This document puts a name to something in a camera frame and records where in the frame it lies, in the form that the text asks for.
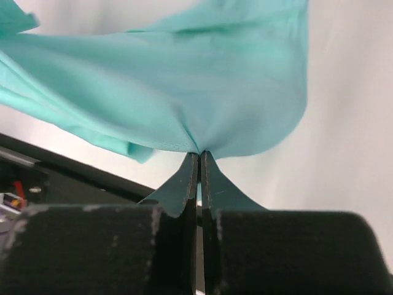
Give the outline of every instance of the red wire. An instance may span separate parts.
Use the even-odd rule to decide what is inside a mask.
[[[17,190],[19,197],[21,197],[23,200],[26,200],[25,193],[23,192],[22,182],[14,181],[14,186]]]

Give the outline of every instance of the teal fabric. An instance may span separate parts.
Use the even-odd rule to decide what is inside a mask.
[[[21,33],[36,25],[1,1],[0,103],[140,162],[257,154],[306,108],[307,0],[205,0],[102,36]]]

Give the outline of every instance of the white wall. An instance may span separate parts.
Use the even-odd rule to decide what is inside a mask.
[[[45,34],[110,33],[145,25],[196,0],[17,0]],[[268,208],[350,210],[377,233],[393,270],[393,1],[310,0],[309,105],[271,151],[219,161]],[[0,132],[158,187],[182,161],[158,152],[144,165],[89,146],[0,106]]]

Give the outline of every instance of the mint green garment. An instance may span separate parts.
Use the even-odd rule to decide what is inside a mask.
[[[257,154],[306,108],[307,0],[205,0],[102,36],[21,33],[35,26],[1,1],[0,103],[140,162]]]

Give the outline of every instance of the fabric fold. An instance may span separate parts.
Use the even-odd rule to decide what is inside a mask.
[[[207,0],[102,36],[19,33],[34,18],[2,3],[0,103],[96,146],[140,162],[154,149],[252,155],[304,113],[307,0]]]

